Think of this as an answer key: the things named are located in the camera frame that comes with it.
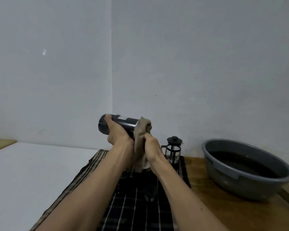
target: french press lid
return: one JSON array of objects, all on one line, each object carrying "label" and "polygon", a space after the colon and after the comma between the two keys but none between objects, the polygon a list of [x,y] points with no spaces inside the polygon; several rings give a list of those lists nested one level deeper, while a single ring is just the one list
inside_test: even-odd
[{"label": "french press lid", "polygon": [[181,143],[182,143],[182,139],[179,139],[177,136],[169,137],[167,139],[167,141],[168,141],[168,144],[171,144],[171,145],[174,145],[174,146],[180,146]]}]

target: gray plastic basin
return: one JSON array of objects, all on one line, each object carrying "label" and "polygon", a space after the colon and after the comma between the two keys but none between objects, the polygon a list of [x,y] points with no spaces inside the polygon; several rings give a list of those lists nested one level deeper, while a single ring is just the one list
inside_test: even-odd
[{"label": "gray plastic basin", "polygon": [[[289,164],[257,147],[233,140],[211,139],[202,144],[206,169],[211,179],[225,190],[250,200],[267,200],[289,182]],[[230,151],[245,155],[271,169],[278,178],[267,178],[233,168],[209,152]]]}]

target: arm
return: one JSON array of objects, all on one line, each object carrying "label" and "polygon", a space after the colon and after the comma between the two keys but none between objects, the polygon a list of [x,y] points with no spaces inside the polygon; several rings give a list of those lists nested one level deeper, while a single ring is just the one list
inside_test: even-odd
[{"label": "arm", "polygon": [[134,141],[111,116],[105,120],[110,129],[112,149],[93,173],[67,196],[38,227],[37,231],[96,230],[122,172],[130,162]]},{"label": "arm", "polygon": [[166,160],[157,139],[150,134],[145,138],[147,159],[165,190],[179,230],[227,231]]}]

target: dark water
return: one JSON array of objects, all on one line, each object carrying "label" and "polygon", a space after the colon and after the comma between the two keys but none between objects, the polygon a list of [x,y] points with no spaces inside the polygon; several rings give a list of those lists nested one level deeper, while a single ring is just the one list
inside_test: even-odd
[{"label": "dark water", "polygon": [[219,161],[246,173],[262,177],[278,178],[270,168],[251,159],[230,151],[212,151],[210,154]]}]

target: finger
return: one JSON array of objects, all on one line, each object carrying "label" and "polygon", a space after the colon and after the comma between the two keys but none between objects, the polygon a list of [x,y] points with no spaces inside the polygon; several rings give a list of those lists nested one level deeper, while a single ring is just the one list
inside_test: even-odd
[{"label": "finger", "polygon": [[153,138],[153,136],[151,134],[149,134],[149,133],[145,133],[144,134],[144,139],[147,140],[149,138]]},{"label": "finger", "polygon": [[110,114],[106,114],[104,120],[107,122],[108,128],[111,128],[115,124]]}]

